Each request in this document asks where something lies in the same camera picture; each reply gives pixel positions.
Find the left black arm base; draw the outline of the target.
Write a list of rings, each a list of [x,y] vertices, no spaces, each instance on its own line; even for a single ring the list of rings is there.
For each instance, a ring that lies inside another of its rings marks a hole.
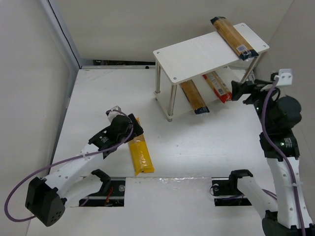
[[[110,177],[98,169],[92,172],[100,181],[97,192],[80,199],[80,207],[123,207],[125,203],[126,178]]]

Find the brown spaghetti bag blue ends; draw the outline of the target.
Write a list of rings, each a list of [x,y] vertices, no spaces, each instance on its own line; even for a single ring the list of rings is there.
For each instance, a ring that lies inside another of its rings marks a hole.
[[[180,87],[196,115],[210,112],[193,80],[180,83]]]

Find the brown spaghetti bag dark ends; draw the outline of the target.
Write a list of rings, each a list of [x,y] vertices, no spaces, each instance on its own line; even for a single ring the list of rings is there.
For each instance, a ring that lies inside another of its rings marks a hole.
[[[259,56],[258,52],[225,17],[214,17],[210,21],[241,60],[245,61]]]

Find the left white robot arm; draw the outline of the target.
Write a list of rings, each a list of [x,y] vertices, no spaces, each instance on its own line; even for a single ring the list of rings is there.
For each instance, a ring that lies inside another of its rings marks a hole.
[[[143,134],[133,114],[117,109],[107,111],[110,125],[92,136],[79,157],[43,177],[35,177],[28,186],[26,208],[46,227],[55,224],[68,207],[94,193],[105,193],[111,177],[100,169],[103,160],[119,146]]]

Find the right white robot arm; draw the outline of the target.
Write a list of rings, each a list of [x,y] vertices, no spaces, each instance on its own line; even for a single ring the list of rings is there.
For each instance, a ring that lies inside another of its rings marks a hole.
[[[244,104],[254,105],[260,119],[260,145],[274,181],[275,193],[263,190],[249,170],[234,170],[229,187],[249,200],[262,220],[266,236],[313,236],[312,221],[303,196],[299,174],[300,152],[292,128],[301,119],[301,105],[291,96],[278,96],[279,77],[274,81],[232,81],[232,100],[248,94]]]

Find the red spaghetti bag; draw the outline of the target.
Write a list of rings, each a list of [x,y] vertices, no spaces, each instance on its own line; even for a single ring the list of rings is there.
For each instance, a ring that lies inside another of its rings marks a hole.
[[[229,90],[217,72],[213,71],[202,75],[202,77],[205,79],[207,84],[222,103],[232,100],[232,92]]]

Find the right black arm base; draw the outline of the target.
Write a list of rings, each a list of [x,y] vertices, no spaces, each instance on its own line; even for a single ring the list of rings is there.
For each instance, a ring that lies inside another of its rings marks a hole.
[[[209,189],[214,197],[216,207],[238,207],[251,206],[248,198],[238,190],[238,179],[243,177],[253,177],[249,170],[234,170],[229,177],[212,177],[212,186]]]

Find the yellow spaghetti bag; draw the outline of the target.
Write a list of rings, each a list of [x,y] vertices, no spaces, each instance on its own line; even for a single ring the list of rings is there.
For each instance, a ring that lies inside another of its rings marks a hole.
[[[150,157],[144,133],[129,141],[128,146],[133,162],[135,176],[141,173],[153,173],[155,168]]]

